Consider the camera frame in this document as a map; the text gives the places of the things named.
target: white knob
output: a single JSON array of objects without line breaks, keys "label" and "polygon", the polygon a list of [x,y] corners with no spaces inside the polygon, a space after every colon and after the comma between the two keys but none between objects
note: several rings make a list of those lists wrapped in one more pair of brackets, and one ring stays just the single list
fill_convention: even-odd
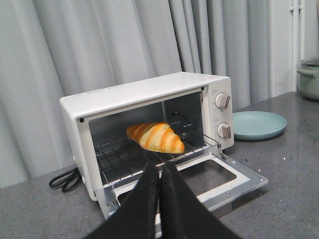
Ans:
[{"label": "white knob", "polygon": [[221,138],[231,138],[230,126],[227,123],[221,123],[217,129],[217,134]]},{"label": "white knob", "polygon": [[228,107],[230,96],[226,93],[220,93],[215,98],[215,105],[217,108],[226,109]]}]

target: plate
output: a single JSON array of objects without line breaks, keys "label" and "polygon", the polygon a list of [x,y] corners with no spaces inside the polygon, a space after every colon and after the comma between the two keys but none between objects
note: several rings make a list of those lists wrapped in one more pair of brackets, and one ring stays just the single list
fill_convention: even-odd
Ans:
[{"label": "plate", "polygon": [[284,117],[261,111],[233,114],[234,137],[243,140],[261,140],[280,134],[287,125]]}]

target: croissant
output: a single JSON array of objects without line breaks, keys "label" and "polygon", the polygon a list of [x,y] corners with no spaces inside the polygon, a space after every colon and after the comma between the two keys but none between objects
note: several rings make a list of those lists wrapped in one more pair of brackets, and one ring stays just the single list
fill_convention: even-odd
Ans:
[{"label": "croissant", "polygon": [[142,148],[161,153],[183,153],[184,144],[168,123],[142,123],[127,128],[126,134]]}]

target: white toaster oven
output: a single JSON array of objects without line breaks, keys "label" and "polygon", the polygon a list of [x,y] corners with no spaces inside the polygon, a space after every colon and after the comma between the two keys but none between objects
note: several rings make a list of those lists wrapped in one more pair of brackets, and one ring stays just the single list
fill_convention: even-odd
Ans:
[{"label": "white toaster oven", "polygon": [[[174,161],[210,211],[268,182],[222,153],[234,143],[229,77],[179,72],[62,97],[60,104],[74,161],[105,218],[148,161],[159,171]],[[180,136],[183,154],[147,151],[126,136],[130,125],[163,121]]]}]

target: gray countertop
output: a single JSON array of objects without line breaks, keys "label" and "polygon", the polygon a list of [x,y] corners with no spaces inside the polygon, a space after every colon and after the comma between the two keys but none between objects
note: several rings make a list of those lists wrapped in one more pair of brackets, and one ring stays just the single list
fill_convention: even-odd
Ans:
[{"label": "gray countertop", "polygon": [[[319,102],[287,93],[241,111],[286,118],[286,130],[261,141],[236,140],[226,154],[269,179],[237,199],[221,221],[244,239],[319,239]],[[70,238],[104,220],[83,184],[70,193],[48,182],[72,167],[0,190],[0,238]]]}]

